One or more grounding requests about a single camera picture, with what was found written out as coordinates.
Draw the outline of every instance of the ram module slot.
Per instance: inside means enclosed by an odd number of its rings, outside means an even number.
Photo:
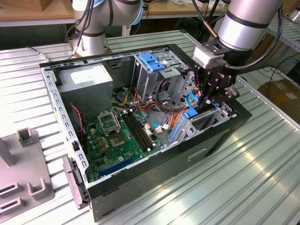
[[[141,128],[140,124],[138,123],[138,121],[136,120],[134,115],[132,115],[132,114],[131,115],[123,115],[122,117],[123,117],[124,122],[128,126],[131,134],[133,135],[133,137],[135,138],[135,140],[141,147],[142,151],[146,152],[146,151],[148,151],[148,149],[152,149],[153,145],[152,145],[151,141],[149,140],[149,138],[147,137],[147,135]]]

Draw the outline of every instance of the blue cable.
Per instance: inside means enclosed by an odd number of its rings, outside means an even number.
[[[139,31],[140,27],[141,27],[141,20],[139,21],[139,26],[133,35],[135,35]]]
[[[189,102],[189,99],[188,99],[189,96],[192,97],[196,102],[198,102],[199,98],[196,95],[194,95],[193,93],[187,94],[186,102],[190,108],[193,108],[192,104]]]
[[[156,127],[156,126],[160,126],[160,125],[158,123],[153,124],[152,127],[151,127],[151,130],[153,130],[154,127]]]

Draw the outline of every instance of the aluminum extrusion table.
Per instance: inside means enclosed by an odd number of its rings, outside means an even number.
[[[113,51],[177,44],[189,56],[196,41],[170,31],[108,39]],[[52,60],[66,59],[67,44],[37,49]],[[32,50],[0,52],[0,136],[35,128],[55,197],[3,225],[94,224],[89,208],[77,210],[63,172],[67,154]],[[242,79],[237,99],[249,122],[221,149],[197,165],[114,211],[96,224],[291,224],[300,219],[299,125]]]
[[[272,36],[276,37],[278,29],[278,19],[273,19],[266,31]],[[280,40],[300,52],[300,24],[296,24],[284,18],[283,30]]]

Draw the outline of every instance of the cardboard box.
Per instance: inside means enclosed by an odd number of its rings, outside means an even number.
[[[43,11],[52,0],[0,0],[0,4]]]
[[[258,88],[266,96],[269,82]],[[283,112],[300,124],[300,89],[289,80],[279,80],[270,83],[267,98],[277,105]]]

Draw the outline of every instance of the table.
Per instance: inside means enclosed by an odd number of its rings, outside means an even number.
[[[168,31],[109,38],[116,51],[177,44],[189,56],[198,44]],[[71,54],[67,44],[36,47],[52,60]],[[218,152],[94,223],[88,207],[77,210],[63,172],[67,154],[33,51],[0,51],[0,136],[35,128],[54,199],[3,225],[23,224],[291,224],[300,219],[300,133],[294,123],[241,78],[237,100],[251,119]]]
[[[267,28],[267,32],[272,36],[276,36],[278,28],[278,19],[273,19]],[[280,40],[289,47],[300,52],[300,24],[296,24],[284,18],[283,30]]]
[[[224,12],[224,9],[216,9],[215,15]],[[178,6],[173,2],[152,2],[149,4],[149,19],[198,17],[193,4]],[[53,0],[43,12],[29,9],[5,6],[0,9],[0,27],[30,26],[47,24],[74,23],[74,14],[70,0]]]

